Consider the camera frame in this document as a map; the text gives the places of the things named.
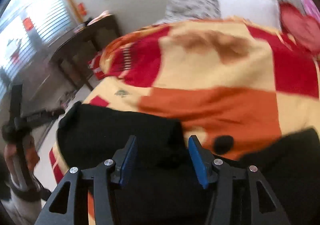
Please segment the grey sleeve forearm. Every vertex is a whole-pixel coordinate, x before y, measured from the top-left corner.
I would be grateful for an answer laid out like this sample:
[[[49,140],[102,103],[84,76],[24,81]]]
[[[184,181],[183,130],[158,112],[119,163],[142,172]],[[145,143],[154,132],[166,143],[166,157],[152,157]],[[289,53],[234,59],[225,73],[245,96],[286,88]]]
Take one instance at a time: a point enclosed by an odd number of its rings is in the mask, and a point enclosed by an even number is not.
[[[36,186],[36,201],[29,201],[31,194],[27,194],[27,200],[20,198],[16,193],[20,190],[15,183],[9,184],[1,179],[1,224],[35,224],[42,206],[40,196],[41,186],[33,177]]]

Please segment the left hand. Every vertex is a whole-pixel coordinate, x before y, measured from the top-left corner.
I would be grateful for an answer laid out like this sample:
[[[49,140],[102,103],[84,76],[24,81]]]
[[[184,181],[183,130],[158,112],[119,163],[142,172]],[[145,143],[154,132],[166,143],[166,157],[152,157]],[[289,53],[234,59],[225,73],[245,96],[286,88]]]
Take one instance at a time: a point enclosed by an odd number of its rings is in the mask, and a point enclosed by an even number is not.
[[[22,163],[25,163],[28,171],[27,173],[32,175],[36,165],[39,163],[40,157],[36,151],[34,138],[32,135],[27,135],[23,139],[23,154],[21,155],[17,151],[16,144],[8,143],[4,149],[4,159],[7,164],[8,170],[11,174],[11,179],[19,187],[22,186],[23,172],[21,170]]]

